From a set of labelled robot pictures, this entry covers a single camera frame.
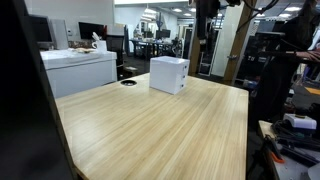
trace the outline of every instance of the wooden table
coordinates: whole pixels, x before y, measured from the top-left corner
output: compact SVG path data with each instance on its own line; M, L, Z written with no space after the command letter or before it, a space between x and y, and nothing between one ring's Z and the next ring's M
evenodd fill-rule
M57 99L88 179L245 179L248 92L193 77L176 95L149 74Z

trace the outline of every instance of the office chair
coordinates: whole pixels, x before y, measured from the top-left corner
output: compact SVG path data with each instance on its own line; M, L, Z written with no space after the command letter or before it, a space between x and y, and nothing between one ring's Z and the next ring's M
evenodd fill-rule
M117 76L118 79L121 79L123 74L123 41L124 36L116 36L116 35L107 35L106 42L107 42L107 50L116 52L117 53Z

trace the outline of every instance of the black monitor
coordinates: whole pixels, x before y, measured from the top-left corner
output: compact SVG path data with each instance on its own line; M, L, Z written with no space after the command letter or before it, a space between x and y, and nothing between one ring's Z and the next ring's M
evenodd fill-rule
M143 36L144 38L153 38L153 33L151 31L145 31Z
M161 31L157 30L156 31L156 39L162 39L162 36L161 36Z
M169 38L170 37L170 34L171 34L171 31L168 30L168 29L162 29L162 37L164 38Z
M40 48L53 46L53 31L47 16L30 15L32 29Z
M92 33L103 36L104 25L79 22L79 30L81 39L92 39Z

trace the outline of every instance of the black cable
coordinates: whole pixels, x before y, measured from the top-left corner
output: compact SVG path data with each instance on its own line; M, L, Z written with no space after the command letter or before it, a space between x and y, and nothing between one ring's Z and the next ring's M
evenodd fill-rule
M236 33L238 33L241 28L243 28L246 24L248 24L253 18L255 18L259 13L256 13L255 15L251 16L246 22L244 22L243 24L241 24L241 26L238 27Z
M283 40L283 39L281 39L281 41L284 42L284 43L286 43L287 45L293 47L293 48L296 48L296 49L299 50L299 51L304 51L304 52L306 52L306 53L308 53L308 54L310 54L310 55L312 55L312 56L315 56L314 54L310 53L309 51L303 50L302 48L299 48L298 46L296 46L296 45L294 45L294 44L291 44L291 43L289 43L288 41L285 41L285 40Z
M316 146L320 146L320 141L311 137L301 137L298 134L295 134L294 132L282 127L283 124L285 124L286 121L278 120L275 123L271 125L272 130L277 134L277 138L285 138L288 140L295 140L297 142L303 142L303 143L310 143Z
M256 13L255 15L253 15L252 17L250 17L246 22L244 22L236 31L236 33L238 33L241 28L243 28L246 24L248 24L253 18L255 18L258 14L263 14L265 11L271 9L274 5L276 5L279 0L272 0L266 7L263 7L261 9L256 9L254 7L252 7L246 0L243 0L243 2L245 3L245 5L253 10L253 11L257 11L258 13Z

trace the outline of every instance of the box on counter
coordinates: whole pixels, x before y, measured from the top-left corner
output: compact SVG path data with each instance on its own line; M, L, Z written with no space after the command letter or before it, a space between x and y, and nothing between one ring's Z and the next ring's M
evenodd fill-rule
M186 86L190 61L162 56L150 60L150 87L177 94Z

